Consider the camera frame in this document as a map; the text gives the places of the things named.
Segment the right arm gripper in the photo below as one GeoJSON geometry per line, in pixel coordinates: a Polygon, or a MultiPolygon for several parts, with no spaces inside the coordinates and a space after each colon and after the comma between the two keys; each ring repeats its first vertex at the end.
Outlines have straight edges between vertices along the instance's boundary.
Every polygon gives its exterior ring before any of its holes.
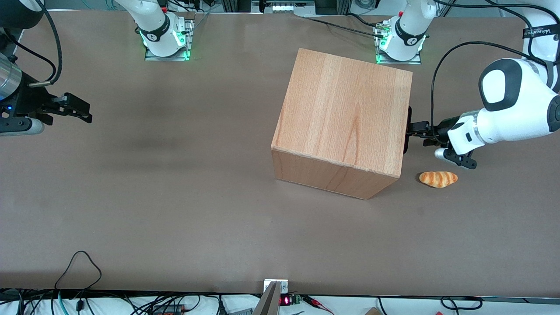
{"type": "Polygon", "coordinates": [[[78,96],[65,92],[60,97],[50,94],[46,87],[29,87],[28,84],[37,80],[22,72],[21,82],[10,96],[0,102],[1,114],[10,116],[41,115],[41,122],[53,125],[53,117],[49,113],[59,116],[73,116],[86,123],[92,123],[90,104],[78,96]]]}

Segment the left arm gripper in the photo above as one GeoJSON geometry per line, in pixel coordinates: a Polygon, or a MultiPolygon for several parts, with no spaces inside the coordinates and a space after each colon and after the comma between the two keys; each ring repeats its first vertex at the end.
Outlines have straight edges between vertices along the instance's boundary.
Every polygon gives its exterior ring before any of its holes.
{"type": "Polygon", "coordinates": [[[466,112],[460,116],[444,119],[438,124],[437,130],[429,121],[409,123],[407,136],[430,137],[423,140],[424,147],[440,147],[440,140],[445,140],[450,142],[458,155],[465,155],[486,145],[478,130],[478,114],[479,112],[466,112]]]}

